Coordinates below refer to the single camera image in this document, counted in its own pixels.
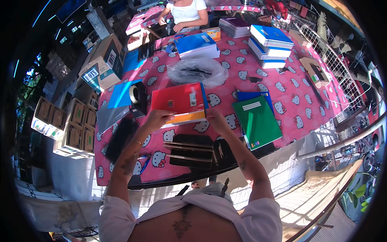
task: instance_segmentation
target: tattoo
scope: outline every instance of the tattoo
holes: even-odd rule
[[[190,205],[191,204],[188,204],[185,207],[183,207],[183,211],[182,211],[183,219],[180,220],[179,222],[175,221],[175,223],[172,225],[175,227],[173,230],[176,232],[176,235],[179,239],[182,238],[184,232],[186,232],[189,229],[189,227],[192,227],[191,222],[185,220],[188,213],[187,209]]]
[[[124,164],[121,166],[121,168],[124,170],[124,175],[132,175],[134,167],[136,166],[137,158],[139,157],[140,150],[134,152],[133,155],[131,155],[129,158],[127,158],[124,161]]]
[[[239,164],[239,167],[241,168],[242,171],[244,171],[246,169],[246,161],[243,160],[240,164]]]

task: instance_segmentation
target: hand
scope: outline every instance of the hand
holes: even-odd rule
[[[149,114],[148,120],[144,123],[144,127],[149,133],[160,129],[166,122],[175,119],[174,115],[176,112],[167,110],[152,110]]]
[[[157,22],[159,23],[159,25],[167,24],[167,23],[165,22],[165,19],[164,19],[163,16],[158,17],[158,18],[157,18]]]
[[[215,109],[208,109],[206,119],[221,136],[224,136],[227,132],[231,131],[224,116]]]
[[[174,27],[173,27],[173,31],[175,31],[176,33],[180,32],[182,29],[184,28],[184,26],[180,23],[176,24]]]

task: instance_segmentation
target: pink tablecloth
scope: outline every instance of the pink tablecloth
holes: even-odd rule
[[[248,51],[248,37],[233,39],[224,32],[221,33],[221,36],[222,40],[217,42],[218,48],[221,50],[221,56],[215,60],[228,69],[229,78],[223,85],[207,89],[206,95],[210,100],[211,107],[223,113],[236,135],[241,135],[241,129],[231,104],[237,101],[237,91],[270,92],[275,107],[274,115],[283,133],[281,139],[274,141],[276,147],[284,147],[290,142],[306,136],[346,108],[346,105],[338,105],[328,100],[329,97],[331,100],[338,99],[341,103],[347,102],[334,77],[329,85],[319,89],[324,99],[324,104],[321,106],[312,88],[305,81],[305,69],[298,59],[301,57],[314,57],[322,63],[320,57],[312,48],[301,47],[295,42],[291,56],[286,60],[286,67],[290,71],[280,74],[276,69],[263,70],[261,68],[254,56]],[[171,42],[172,39],[173,36],[170,36],[158,41],[163,41],[163,45],[165,45],[167,42]],[[172,86],[166,74],[167,65],[176,63],[179,59],[176,54],[156,52],[155,56],[147,59],[139,69],[126,72],[122,80],[142,78],[147,87],[148,104],[150,104],[153,90]],[[263,78],[263,81],[252,83],[246,79],[248,76],[260,77]],[[113,89],[114,86],[102,93],[100,106],[109,102]],[[136,121],[142,125],[146,119],[146,117],[143,117]],[[103,154],[115,128],[116,125],[107,130],[103,136],[95,138],[97,183],[100,186],[108,185],[113,168]],[[173,136],[179,133],[209,135],[213,140],[221,138],[206,121],[156,131],[146,139],[140,153],[141,155],[153,154],[152,162],[148,164],[141,175],[142,182],[176,177],[190,172],[187,167],[170,165],[169,158],[165,156],[166,153],[169,153],[169,150],[163,147],[163,141],[172,141]],[[144,163],[145,159],[141,160],[141,167]]]
[[[244,6],[241,4],[239,0],[214,0],[214,1],[208,1],[206,2],[207,5],[207,11],[221,11],[221,10],[244,10],[244,11],[254,11],[254,12],[260,12],[261,9],[255,6]],[[136,14],[131,22],[129,23],[126,34],[130,35],[141,28],[152,26],[154,24],[157,24],[156,19],[160,16],[161,11],[164,9],[164,7],[155,6],[151,7],[146,12],[141,12],[139,14]]]

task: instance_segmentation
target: tape roll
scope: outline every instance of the tape roll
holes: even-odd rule
[[[132,101],[132,103],[139,103],[139,101],[137,100],[138,98],[138,89],[137,89],[137,86],[131,86],[129,88],[129,96],[130,96],[130,100]]]

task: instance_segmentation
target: white shirt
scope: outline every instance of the white shirt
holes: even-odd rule
[[[200,18],[197,11],[207,9],[204,0],[193,0],[192,4],[186,7],[176,7],[173,2],[168,2],[166,7],[171,10],[175,24],[197,20]]]
[[[254,200],[239,215],[226,199],[205,193],[159,200],[137,220],[126,201],[118,197],[105,196],[105,201],[99,208],[100,241],[127,242],[137,223],[176,211],[187,204],[196,205],[231,221],[243,242],[282,241],[279,204],[274,199]]]

